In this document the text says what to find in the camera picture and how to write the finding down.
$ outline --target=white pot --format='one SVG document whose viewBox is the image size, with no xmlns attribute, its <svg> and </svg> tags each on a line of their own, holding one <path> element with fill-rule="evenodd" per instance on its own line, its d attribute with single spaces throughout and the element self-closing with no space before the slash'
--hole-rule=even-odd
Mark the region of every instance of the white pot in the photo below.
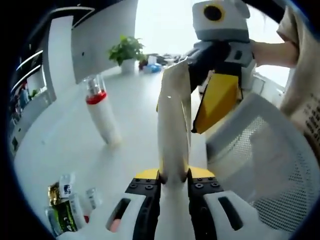
<svg viewBox="0 0 320 240">
<path fill-rule="evenodd" d="M 136 60 L 134 60 L 134 59 L 124 60 L 121 64 L 121 72 L 123 74 L 134 73 L 135 72 L 135 63 L 136 63 Z"/>
</svg>

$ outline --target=screw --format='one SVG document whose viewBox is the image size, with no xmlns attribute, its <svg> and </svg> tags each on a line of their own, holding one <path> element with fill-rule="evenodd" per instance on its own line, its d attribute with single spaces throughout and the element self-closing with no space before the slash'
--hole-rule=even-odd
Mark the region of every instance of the screw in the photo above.
<svg viewBox="0 0 320 240">
<path fill-rule="evenodd" d="M 131 188 L 131 189 L 135 189 L 136 187 L 138 187 L 138 185 L 135 184 L 135 183 L 131 183 L 131 184 L 129 185 L 129 188 Z"/>
<path fill-rule="evenodd" d="M 214 187 L 214 188 L 215 188 L 215 187 L 219 187 L 219 183 L 217 183 L 217 182 L 213 182 L 213 183 L 211 183 L 210 185 L 211 185 L 211 187 Z"/>
<path fill-rule="evenodd" d="M 203 206 L 203 207 L 200 208 L 200 213 L 201 213 L 202 215 L 205 215 L 205 214 L 207 213 L 207 210 L 208 210 L 208 209 Z"/>
<path fill-rule="evenodd" d="M 195 185 L 195 187 L 196 187 L 197 189 L 201 189 L 201 188 L 204 187 L 204 185 L 201 184 L 201 183 L 197 183 L 197 184 Z"/>
<path fill-rule="evenodd" d="M 145 186 L 145 189 L 147 189 L 147 190 L 151 190 L 151 189 L 153 189 L 154 188 L 154 186 L 152 186 L 152 185 L 147 185 L 147 186 Z"/>
</svg>

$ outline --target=potted plant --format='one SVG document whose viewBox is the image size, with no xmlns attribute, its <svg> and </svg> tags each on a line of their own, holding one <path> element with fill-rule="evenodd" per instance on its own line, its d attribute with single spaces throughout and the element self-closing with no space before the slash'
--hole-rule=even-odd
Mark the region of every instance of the potted plant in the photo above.
<svg viewBox="0 0 320 240">
<path fill-rule="evenodd" d="M 133 73 L 135 61 L 145 59 L 142 52 L 143 47 L 144 45 L 139 42 L 139 38 L 121 36 L 120 43 L 109 49 L 109 60 L 121 66 L 122 73 Z"/>
<path fill-rule="evenodd" d="M 38 90 L 33 89 L 32 93 L 28 96 L 29 100 L 32 100 L 38 94 Z"/>
</svg>

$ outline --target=green plant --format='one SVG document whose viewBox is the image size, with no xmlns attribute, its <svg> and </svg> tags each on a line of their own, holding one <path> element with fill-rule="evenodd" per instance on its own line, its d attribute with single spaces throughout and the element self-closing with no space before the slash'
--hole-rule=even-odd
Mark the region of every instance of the green plant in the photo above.
<svg viewBox="0 0 320 240">
<path fill-rule="evenodd" d="M 120 43 L 109 49 L 109 60 L 117 62 L 119 66 L 124 60 L 136 59 L 141 61 L 145 59 L 142 52 L 144 45 L 139 42 L 140 38 L 133 36 L 121 36 Z"/>
<path fill-rule="evenodd" d="M 33 98 L 35 95 L 37 95 L 38 90 L 34 89 L 30 95 L 31 98 Z"/>
</svg>

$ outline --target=white bottle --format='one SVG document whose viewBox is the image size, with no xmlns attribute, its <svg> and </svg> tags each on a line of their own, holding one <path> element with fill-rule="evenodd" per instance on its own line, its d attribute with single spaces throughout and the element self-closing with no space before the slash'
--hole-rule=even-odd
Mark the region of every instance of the white bottle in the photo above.
<svg viewBox="0 0 320 240">
<path fill-rule="evenodd" d="M 109 101 L 103 78 L 100 74 L 84 79 L 86 105 L 97 130 L 106 144 L 114 147 L 121 142 L 115 116 Z"/>
<path fill-rule="evenodd" d="M 95 187 L 88 189 L 85 193 L 93 210 L 102 204 L 102 198 Z"/>
<path fill-rule="evenodd" d="M 76 228 L 82 229 L 87 225 L 87 222 L 77 193 L 72 193 L 69 196 L 69 204 Z"/>
<path fill-rule="evenodd" d="M 59 179 L 60 198 L 68 198 L 73 193 L 73 185 L 75 183 L 75 174 L 63 174 Z"/>
</svg>

